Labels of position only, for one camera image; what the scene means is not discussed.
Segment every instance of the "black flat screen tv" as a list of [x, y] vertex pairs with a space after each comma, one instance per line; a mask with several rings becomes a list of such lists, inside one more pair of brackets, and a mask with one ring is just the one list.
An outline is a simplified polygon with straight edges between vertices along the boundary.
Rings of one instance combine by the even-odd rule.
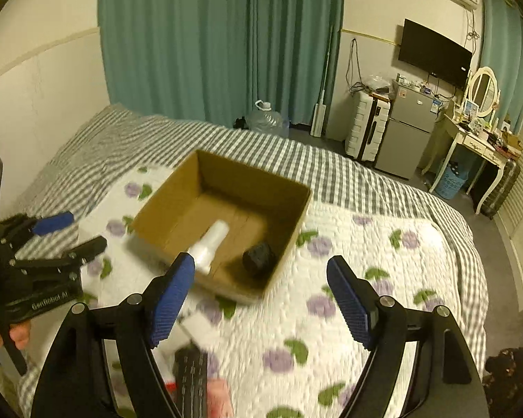
[[451, 39], [405, 19], [399, 61], [464, 90], [472, 53]]

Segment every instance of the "blue gripper pad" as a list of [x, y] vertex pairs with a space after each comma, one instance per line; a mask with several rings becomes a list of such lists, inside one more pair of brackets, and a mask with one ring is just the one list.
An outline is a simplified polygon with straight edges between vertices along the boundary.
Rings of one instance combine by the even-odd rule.
[[72, 213], [62, 212], [48, 218], [41, 218], [35, 223], [31, 231], [35, 235], [45, 235], [67, 228], [72, 223], [74, 223]]
[[342, 256], [333, 256], [328, 261], [327, 283], [353, 339], [366, 350], [372, 350], [379, 316], [375, 305], [379, 297], [372, 286], [358, 279]]
[[144, 292], [148, 300], [155, 300], [152, 309], [149, 333], [150, 347], [157, 347], [167, 339], [188, 291], [194, 283], [196, 265], [188, 253], [180, 253], [164, 276], [155, 278]]

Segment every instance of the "white wall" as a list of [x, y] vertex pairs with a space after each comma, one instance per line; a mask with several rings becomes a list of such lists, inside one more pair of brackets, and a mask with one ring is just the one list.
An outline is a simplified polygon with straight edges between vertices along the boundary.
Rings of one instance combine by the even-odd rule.
[[97, 0], [9, 0], [0, 12], [0, 214], [109, 104]]
[[97, 0], [8, 0], [0, 11], [0, 75], [18, 58], [97, 26]]
[[[344, 0], [344, 29], [400, 44], [405, 19], [427, 26], [464, 45], [467, 33], [465, 9], [451, 0]], [[475, 11], [475, 30], [479, 34], [483, 32], [482, 8]], [[353, 35], [349, 33], [341, 35], [335, 90], [326, 129], [326, 137], [335, 140], [344, 139], [348, 121], [352, 118], [351, 98], [345, 80], [352, 39]], [[357, 36], [357, 41], [363, 79], [369, 75], [395, 79], [399, 72], [410, 79], [427, 78], [426, 72], [397, 60], [398, 47], [362, 36]], [[481, 39], [477, 42], [477, 52], [471, 63], [473, 68], [478, 64], [480, 47]], [[470, 41], [467, 43], [467, 48], [472, 49]], [[356, 69], [354, 77], [354, 81], [358, 81]], [[431, 83], [435, 85], [436, 79], [431, 77]], [[439, 91], [445, 96], [451, 96], [453, 87], [440, 82]]]

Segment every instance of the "refrigerator sticker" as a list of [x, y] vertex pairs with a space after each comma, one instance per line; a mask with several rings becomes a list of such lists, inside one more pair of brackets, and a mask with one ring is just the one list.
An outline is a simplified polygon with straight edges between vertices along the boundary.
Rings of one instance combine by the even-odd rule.
[[430, 113], [438, 114], [439, 108], [442, 106], [442, 101], [434, 99], [432, 101], [432, 108], [430, 108]]

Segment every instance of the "gray mini fridge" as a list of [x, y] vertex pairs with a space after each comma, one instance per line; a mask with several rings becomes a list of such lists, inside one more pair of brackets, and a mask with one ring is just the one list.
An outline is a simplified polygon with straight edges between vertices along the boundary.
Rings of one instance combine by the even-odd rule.
[[432, 135], [437, 114], [433, 97], [398, 86], [374, 167], [405, 179], [413, 177]]

